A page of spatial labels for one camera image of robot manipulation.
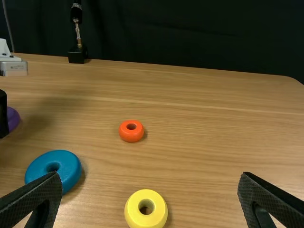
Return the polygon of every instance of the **wood grain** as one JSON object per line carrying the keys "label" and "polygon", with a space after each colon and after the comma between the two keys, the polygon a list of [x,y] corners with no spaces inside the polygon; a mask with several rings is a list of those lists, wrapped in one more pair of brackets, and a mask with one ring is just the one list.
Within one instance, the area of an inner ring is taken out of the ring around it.
{"label": "wood grain", "polygon": [[[244,228],[237,197],[244,171],[304,199],[304,87],[296,80],[19,56],[29,76],[0,78],[22,117],[0,141],[0,196],[24,184],[37,156],[74,152],[83,175],[63,197],[55,228],[126,228],[125,202],[143,188],[165,198],[167,228]],[[126,119],[142,122],[144,140],[120,140]]]}

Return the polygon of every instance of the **donut-shaped ring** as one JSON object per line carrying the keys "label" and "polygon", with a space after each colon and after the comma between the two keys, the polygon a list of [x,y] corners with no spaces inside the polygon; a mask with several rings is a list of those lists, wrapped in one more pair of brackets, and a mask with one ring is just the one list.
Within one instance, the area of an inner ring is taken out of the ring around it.
{"label": "donut-shaped ring", "polygon": [[141,122],[137,120],[127,120],[119,126],[118,133],[122,140],[134,143],[143,137],[144,129]]}
{"label": "donut-shaped ring", "polygon": [[24,182],[28,184],[52,171],[59,174],[64,195],[79,181],[81,163],[78,157],[70,151],[50,151],[37,157],[29,165],[25,172]]}
{"label": "donut-shaped ring", "polygon": [[12,132],[20,122],[20,115],[19,113],[11,108],[8,107],[8,124],[9,124],[9,132]]}
{"label": "donut-shaped ring", "polygon": [[[150,214],[143,214],[149,208]],[[168,217],[168,208],[160,194],[142,189],[133,193],[124,207],[124,217],[130,228],[162,228]]]}

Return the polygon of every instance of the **blue ring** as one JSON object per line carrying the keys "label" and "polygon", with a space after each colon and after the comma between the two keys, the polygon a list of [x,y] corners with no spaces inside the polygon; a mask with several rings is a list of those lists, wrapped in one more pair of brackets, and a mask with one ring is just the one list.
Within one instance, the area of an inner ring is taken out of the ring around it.
{"label": "blue ring", "polygon": [[25,172],[24,182],[28,184],[50,171],[57,171],[62,183],[62,194],[67,193],[80,179],[81,163],[70,151],[55,150],[37,157]]}

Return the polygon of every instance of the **white device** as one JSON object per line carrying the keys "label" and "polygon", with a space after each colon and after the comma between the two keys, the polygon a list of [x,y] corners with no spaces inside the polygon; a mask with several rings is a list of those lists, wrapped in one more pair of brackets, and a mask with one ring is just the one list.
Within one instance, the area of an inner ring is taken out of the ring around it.
{"label": "white device", "polygon": [[5,39],[0,38],[0,76],[26,76],[28,63],[10,53]]}

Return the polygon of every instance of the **black backdrop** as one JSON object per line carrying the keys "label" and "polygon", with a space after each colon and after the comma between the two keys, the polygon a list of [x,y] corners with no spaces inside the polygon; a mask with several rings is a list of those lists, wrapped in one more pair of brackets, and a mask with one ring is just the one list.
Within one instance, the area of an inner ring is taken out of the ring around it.
{"label": "black backdrop", "polygon": [[[15,50],[66,56],[73,0],[5,0]],[[291,76],[304,82],[303,0],[83,0],[90,58]],[[0,37],[7,38],[0,13]]]}

